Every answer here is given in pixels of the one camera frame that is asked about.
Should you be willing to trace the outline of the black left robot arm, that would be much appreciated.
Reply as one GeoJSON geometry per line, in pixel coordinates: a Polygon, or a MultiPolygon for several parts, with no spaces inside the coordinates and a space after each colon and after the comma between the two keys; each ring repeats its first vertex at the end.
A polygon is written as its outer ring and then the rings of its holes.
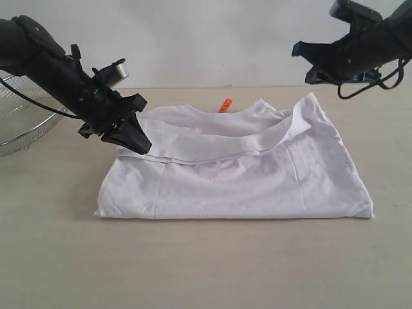
{"type": "Polygon", "coordinates": [[[97,135],[103,142],[147,154],[152,146],[136,113],[146,107],[140,94],[123,97],[113,86],[127,76],[121,58],[90,77],[82,68],[76,44],[71,52],[55,41],[34,19],[20,15],[1,20],[1,70],[16,77],[26,76],[66,109],[64,117],[82,120],[79,134],[97,135]]]}

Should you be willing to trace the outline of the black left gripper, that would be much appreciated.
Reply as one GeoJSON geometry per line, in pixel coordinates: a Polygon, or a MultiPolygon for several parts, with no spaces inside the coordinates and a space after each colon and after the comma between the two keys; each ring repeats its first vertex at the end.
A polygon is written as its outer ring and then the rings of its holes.
{"type": "Polygon", "coordinates": [[[81,135],[102,135],[101,140],[134,153],[147,154],[152,146],[136,117],[147,100],[139,93],[128,97],[96,82],[79,67],[64,68],[55,76],[54,97],[84,121],[81,135]]]}

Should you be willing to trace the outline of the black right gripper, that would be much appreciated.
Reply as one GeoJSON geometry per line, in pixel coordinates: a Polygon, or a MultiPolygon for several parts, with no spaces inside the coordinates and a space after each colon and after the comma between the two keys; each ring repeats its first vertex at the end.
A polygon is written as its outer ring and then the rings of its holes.
{"type": "Polygon", "coordinates": [[[409,55],[409,20],[385,19],[381,23],[338,43],[299,41],[292,48],[293,57],[303,57],[313,66],[304,78],[306,84],[352,83],[359,73],[409,55]]]}

